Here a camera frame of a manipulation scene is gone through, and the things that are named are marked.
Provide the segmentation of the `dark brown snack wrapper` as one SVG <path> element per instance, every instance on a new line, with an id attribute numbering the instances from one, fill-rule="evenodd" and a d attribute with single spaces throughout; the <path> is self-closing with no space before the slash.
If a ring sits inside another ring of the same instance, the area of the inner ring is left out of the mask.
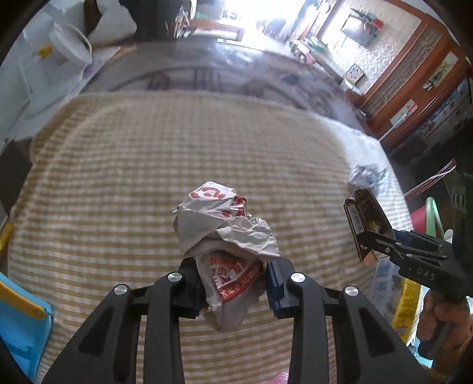
<path id="1" fill-rule="evenodd" d="M 359 261 L 366 266 L 390 255 L 394 230 L 370 188 L 357 189 L 344 203 Z"/>

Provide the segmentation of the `silver foil wrapper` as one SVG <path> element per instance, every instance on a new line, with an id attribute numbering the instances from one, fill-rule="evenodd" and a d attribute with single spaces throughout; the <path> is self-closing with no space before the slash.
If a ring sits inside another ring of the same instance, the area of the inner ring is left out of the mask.
<path id="1" fill-rule="evenodd" d="M 358 165 L 349 176 L 349 190 L 354 193 L 358 189 L 369 188 L 378 196 L 387 185 L 387 169 L 379 168 L 377 164 Z"/>

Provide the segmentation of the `red white paper bag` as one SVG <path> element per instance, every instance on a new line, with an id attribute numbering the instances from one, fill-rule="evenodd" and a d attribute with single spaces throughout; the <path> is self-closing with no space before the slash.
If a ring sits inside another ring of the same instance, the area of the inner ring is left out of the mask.
<path id="1" fill-rule="evenodd" d="M 270 226 L 246 205 L 232 187 L 208 181 L 175 210 L 180 252 L 195 260 L 205 287 L 206 321 L 220 332 L 241 325 L 265 291 L 267 263 L 280 256 Z"/>

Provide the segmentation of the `red green trash bin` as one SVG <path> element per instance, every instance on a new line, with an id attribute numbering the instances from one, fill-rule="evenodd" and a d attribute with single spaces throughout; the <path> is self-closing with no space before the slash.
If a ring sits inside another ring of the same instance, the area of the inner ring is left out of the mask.
<path id="1" fill-rule="evenodd" d="M 410 214 L 414 231 L 444 239 L 444 229 L 436 201 L 433 197 L 427 198 L 425 205 Z"/>

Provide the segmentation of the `blue yellow plastic stool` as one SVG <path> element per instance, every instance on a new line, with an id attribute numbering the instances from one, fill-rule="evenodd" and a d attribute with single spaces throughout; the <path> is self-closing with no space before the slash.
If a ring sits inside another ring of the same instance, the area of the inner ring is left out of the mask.
<path id="1" fill-rule="evenodd" d="M 1 275 L 1 347 L 31 383 L 53 324 L 52 306 Z"/>

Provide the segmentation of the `striped beige table cloth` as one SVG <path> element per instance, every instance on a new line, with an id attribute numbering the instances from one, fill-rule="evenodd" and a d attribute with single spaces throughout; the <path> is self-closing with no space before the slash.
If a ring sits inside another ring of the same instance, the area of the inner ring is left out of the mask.
<path id="1" fill-rule="evenodd" d="M 231 186 L 263 218 L 281 255 L 325 287 L 370 291 L 343 210 L 355 166 L 386 171 L 380 202 L 412 226 L 377 140 L 320 114 L 253 98 L 157 92 L 80 96 L 32 141 L 12 212 L 8 274 L 50 303 L 42 381 L 117 284 L 151 285 L 181 261 L 174 210 L 205 182 Z"/>

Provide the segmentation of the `grey patterned sofa cover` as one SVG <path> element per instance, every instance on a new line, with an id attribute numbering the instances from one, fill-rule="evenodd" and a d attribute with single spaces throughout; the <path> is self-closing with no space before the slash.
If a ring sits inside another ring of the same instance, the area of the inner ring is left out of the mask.
<path id="1" fill-rule="evenodd" d="M 241 95 L 370 130 L 338 81 L 271 51 L 210 38 L 130 45 L 88 83 L 89 93 L 188 90 Z"/>

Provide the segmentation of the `white desk fan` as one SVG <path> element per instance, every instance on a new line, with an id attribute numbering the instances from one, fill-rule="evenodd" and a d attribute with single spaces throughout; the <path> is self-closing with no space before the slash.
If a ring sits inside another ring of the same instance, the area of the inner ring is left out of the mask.
<path id="1" fill-rule="evenodd" d="M 18 61 L 26 91 L 26 114 L 36 116 L 69 95 L 92 63 L 92 46 L 82 31 L 54 22 L 49 43 L 26 62 Z"/>

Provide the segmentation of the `wall mounted television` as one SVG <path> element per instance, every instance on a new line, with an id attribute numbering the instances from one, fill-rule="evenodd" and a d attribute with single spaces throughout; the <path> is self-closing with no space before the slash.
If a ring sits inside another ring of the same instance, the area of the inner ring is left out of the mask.
<path id="1" fill-rule="evenodd" d="M 362 46 L 368 46 L 376 34 L 377 27 L 373 23 L 358 16 L 349 15 L 341 31 L 346 37 Z"/>

